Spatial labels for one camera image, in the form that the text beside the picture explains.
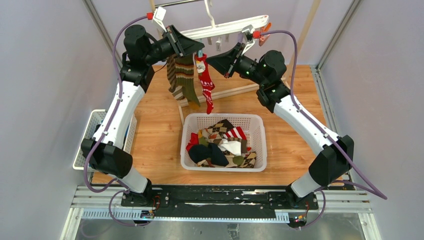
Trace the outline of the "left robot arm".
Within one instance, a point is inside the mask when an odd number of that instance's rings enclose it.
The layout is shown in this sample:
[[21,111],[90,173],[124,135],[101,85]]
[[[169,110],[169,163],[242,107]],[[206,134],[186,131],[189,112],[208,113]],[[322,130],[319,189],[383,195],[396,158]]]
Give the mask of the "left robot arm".
[[94,193],[105,191],[93,188],[89,183],[88,168],[109,175],[121,184],[125,194],[139,205],[150,205],[154,199],[152,182],[142,176],[133,165],[133,157],[123,150],[124,138],[135,108],[147,93],[155,71],[153,65],[170,57],[185,57],[202,50],[204,44],[180,33],[173,25],[167,26],[162,38],[157,40],[139,24],[124,26],[126,51],[122,54],[122,67],[113,59],[117,75],[117,89],[106,117],[90,138],[81,142],[85,157],[84,182]]

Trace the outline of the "olive green striped sock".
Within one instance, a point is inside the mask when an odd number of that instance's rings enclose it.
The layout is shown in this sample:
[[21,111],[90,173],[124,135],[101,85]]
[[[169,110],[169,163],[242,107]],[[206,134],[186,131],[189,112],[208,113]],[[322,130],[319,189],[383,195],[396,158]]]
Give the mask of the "olive green striped sock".
[[176,84],[182,87],[182,95],[192,109],[198,109],[201,104],[194,86],[194,61],[193,55],[178,57],[175,59]]

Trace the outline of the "red christmas sock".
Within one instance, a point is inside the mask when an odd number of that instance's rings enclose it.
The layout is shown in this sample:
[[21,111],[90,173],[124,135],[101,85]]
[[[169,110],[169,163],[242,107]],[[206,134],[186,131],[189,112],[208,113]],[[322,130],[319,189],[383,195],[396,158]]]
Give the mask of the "red christmas sock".
[[206,62],[206,59],[206,54],[198,56],[198,54],[196,53],[194,55],[194,62],[198,73],[198,79],[202,87],[202,94],[205,97],[207,104],[206,113],[210,114],[214,109],[212,90],[214,90],[215,85],[210,77],[209,65]]

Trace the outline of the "white plastic clip hanger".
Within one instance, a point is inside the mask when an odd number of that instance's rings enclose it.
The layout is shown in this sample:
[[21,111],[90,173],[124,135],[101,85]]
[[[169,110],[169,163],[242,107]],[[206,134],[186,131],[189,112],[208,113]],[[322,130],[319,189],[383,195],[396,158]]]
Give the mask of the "white plastic clip hanger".
[[233,33],[240,33],[246,27],[253,29],[260,29],[269,23],[270,17],[268,15],[258,15],[254,17],[244,18],[240,20],[215,23],[215,20],[210,12],[210,1],[204,0],[206,13],[210,20],[210,26],[183,30],[181,33],[193,40],[207,39],[212,37],[220,37]]

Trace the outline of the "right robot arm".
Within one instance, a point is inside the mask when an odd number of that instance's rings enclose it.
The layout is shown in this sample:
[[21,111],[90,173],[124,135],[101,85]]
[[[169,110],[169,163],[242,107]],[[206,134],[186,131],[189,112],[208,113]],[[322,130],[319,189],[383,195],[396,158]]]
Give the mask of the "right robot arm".
[[286,121],[309,145],[315,159],[307,172],[286,187],[286,203],[294,209],[306,202],[306,196],[328,186],[352,166],[345,156],[353,158],[354,141],[326,128],[310,114],[282,82],[286,72],[283,54],[269,50],[259,60],[243,55],[245,44],[237,43],[231,50],[212,57],[206,62],[225,78],[238,73],[241,78],[258,84],[257,98],[262,106]]

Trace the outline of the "brown striped sock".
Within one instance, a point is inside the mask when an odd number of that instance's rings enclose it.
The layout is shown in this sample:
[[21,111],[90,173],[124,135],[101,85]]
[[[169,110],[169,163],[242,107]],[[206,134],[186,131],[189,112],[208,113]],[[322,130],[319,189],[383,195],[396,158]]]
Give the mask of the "brown striped sock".
[[174,56],[171,56],[166,61],[166,71],[167,79],[170,84],[168,91],[172,94],[173,98],[177,101],[183,100],[183,87],[177,85],[177,76],[176,76],[176,59]]

